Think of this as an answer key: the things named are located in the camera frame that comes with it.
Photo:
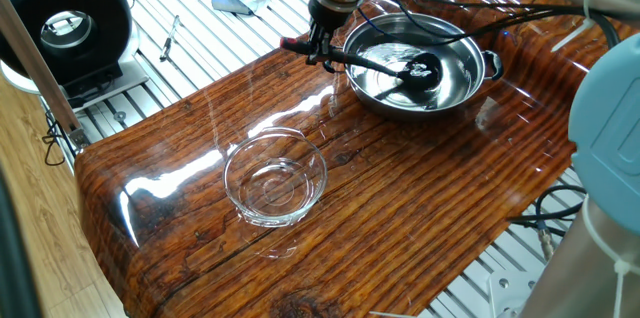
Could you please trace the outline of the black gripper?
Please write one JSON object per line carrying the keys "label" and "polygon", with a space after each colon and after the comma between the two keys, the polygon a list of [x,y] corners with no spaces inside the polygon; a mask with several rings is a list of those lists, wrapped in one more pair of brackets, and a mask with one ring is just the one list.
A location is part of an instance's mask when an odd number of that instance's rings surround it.
{"label": "black gripper", "polygon": [[347,22],[355,9],[353,5],[348,5],[346,8],[326,6],[320,0],[309,0],[308,10],[311,21],[307,64],[316,64],[317,60],[325,62],[330,59],[333,50],[331,46],[333,32]]}

